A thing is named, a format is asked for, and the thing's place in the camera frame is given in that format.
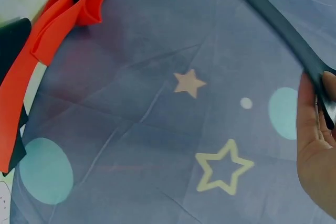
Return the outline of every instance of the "red ribbon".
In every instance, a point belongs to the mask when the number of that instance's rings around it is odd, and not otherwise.
[[[0,86],[0,170],[7,173],[24,96],[40,61],[50,65],[56,50],[75,25],[100,23],[103,0],[49,0]]]

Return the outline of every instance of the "beige star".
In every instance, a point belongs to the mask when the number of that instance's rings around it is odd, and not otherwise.
[[[230,152],[232,162],[240,164],[242,167],[232,173],[229,185],[222,180],[209,182],[213,170],[209,166],[207,160],[221,160],[228,152]],[[230,195],[235,195],[237,192],[238,177],[254,166],[253,161],[238,157],[238,148],[233,139],[229,139],[218,153],[196,153],[196,160],[204,171],[204,175],[197,186],[197,191],[206,191],[215,187],[220,187]]]
[[[193,98],[197,98],[197,89],[206,85],[205,82],[196,78],[195,70],[191,69],[186,74],[174,73],[175,77],[179,81],[174,92],[188,92]]]

